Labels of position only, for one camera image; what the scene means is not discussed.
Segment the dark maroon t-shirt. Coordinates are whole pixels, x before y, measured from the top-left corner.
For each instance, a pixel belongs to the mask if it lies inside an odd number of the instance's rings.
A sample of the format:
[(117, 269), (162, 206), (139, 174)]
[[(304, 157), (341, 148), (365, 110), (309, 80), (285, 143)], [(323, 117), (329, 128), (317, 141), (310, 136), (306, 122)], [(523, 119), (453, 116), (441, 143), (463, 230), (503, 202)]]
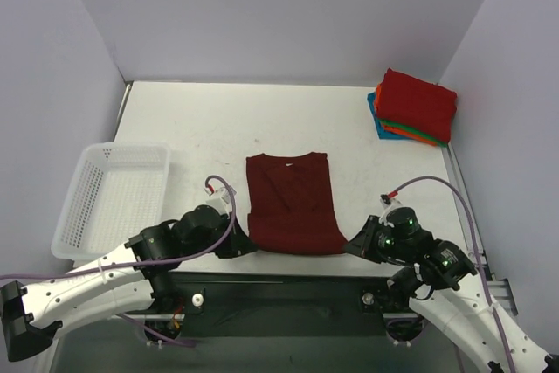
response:
[(328, 155), (248, 157), (249, 237), (266, 252), (330, 256), (347, 244), (332, 197)]

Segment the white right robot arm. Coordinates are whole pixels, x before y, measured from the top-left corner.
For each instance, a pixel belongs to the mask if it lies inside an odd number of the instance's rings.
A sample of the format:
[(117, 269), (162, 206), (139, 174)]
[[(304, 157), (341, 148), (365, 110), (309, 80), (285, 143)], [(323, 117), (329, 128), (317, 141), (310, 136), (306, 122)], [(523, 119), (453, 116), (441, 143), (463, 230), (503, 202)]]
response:
[(398, 266), (386, 302), (422, 316), (483, 372), (556, 372), (558, 358), (532, 341), (488, 292), (479, 270), (453, 242), (423, 229), (413, 209), (371, 216), (348, 254)]

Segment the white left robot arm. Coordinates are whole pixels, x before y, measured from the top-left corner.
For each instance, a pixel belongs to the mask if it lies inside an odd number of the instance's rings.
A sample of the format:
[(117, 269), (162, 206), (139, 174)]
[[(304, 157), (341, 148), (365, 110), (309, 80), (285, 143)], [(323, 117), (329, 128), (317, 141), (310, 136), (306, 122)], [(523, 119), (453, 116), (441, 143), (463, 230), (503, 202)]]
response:
[(116, 314), (170, 313), (186, 301), (171, 278), (183, 262), (208, 253), (234, 259), (258, 247), (234, 213), (199, 205), (181, 219), (147, 227), (77, 270), (38, 283), (1, 287), (1, 326), (11, 362), (32, 358), (55, 339)]

